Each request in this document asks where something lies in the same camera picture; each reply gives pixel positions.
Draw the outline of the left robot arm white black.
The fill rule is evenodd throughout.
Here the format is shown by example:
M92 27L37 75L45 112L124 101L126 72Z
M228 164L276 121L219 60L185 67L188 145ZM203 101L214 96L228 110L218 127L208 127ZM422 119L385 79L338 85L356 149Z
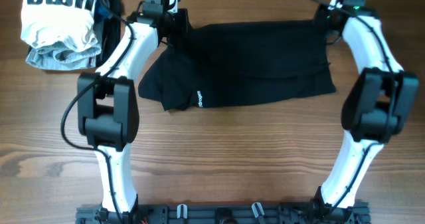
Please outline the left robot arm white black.
M178 27L180 0L144 0L120 21L125 32L109 59L96 72L83 72L74 103L78 130L96 155L104 188L104 220L129 217L137 207L130 167L131 144L139 128L135 82L162 38Z

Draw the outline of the black t-shirt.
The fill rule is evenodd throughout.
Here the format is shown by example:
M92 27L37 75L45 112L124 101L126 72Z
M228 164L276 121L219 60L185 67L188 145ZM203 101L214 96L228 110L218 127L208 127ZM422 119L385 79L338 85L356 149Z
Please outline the black t-shirt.
M175 35L138 86L164 110L334 92L324 34L311 20L212 24Z

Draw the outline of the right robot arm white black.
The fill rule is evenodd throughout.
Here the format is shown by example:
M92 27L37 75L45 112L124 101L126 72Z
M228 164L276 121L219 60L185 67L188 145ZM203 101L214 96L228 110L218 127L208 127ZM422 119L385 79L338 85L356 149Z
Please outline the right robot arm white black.
M375 157L404 127L418 77L392 55L374 10L365 0L322 3L334 29L351 49L359 77L341 111L344 137L329 177L319 188L323 217L348 212Z

